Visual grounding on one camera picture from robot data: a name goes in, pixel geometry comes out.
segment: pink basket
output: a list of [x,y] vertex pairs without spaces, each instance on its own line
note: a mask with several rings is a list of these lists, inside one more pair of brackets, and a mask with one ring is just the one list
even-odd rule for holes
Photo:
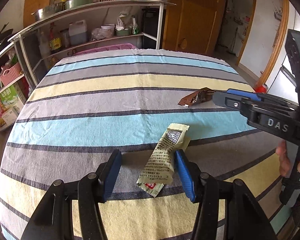
[[21,75],[21,66],[20,63],[17,62],[11,68],[8,68],[2,72],[0,75],[0,81],[6,86]]
[[95,49],[87,49],[87,50],[84,50],[81,52],[77,52],[77,53],[73,54],[73,56],[107,51],[107,50],[117,50],[117,49],[137,49],[137,47],[132,45],[131,43],[117,44],[117,45],[110,45],[110,46],[105,46],[105,47],[100,47],[100,48],[95,48]]

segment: wooden door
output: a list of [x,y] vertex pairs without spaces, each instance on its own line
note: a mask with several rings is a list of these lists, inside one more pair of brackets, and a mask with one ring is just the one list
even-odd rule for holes
[[168,0],[162,48],[211,56],[226,0]]

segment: wooden cutting board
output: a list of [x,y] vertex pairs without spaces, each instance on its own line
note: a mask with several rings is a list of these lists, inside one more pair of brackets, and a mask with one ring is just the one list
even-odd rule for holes
[[23,27],[28,27],[35,22],[34,15],[31,15],[32,13],[49,4],[50,0],[25,0],[25,6],[23,8]]

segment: metal bolt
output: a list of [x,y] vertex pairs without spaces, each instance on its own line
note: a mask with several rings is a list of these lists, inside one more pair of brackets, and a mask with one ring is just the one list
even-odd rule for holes
[[53,185],[54,185],[54,186],[59,186],[61,183],[62,183],[62,180],[61,180],[61,179],[56,179],[56,180],[53,182]]
[[203,173],[201,173],[200,174],[200,177],[202,178],[202,179],[207,179],[207,178],[209,178],[209,174],[208,173],[206,173],[206,172],[203,172]]
[[94,172],[88,174],[88,179],[94,179],[97,175]]
[[243,181],[241,179],[235,179],[234,183],[237,184],[238,186],[242,186],[243,185]]

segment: brown snack wrapper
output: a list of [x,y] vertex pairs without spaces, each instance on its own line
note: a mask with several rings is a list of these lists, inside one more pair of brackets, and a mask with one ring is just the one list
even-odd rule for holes
[[185,136],[188,129],[188,125],[170,124],[141,172],[137,185],[152,196],[155,197],[160,192],[163,184],[172,182],[174,173],[173,153],[177,149],[186,150],[190,142],[190,138]]
[[182,98],[178,103],[178,105],[184,107],[190,107],[194,104],[210,101],[212,99],[214,92],[215,92],[214,90],[207,87],[201,88],[196,92],[193,92],[190,95],[187,95],[184,98]]

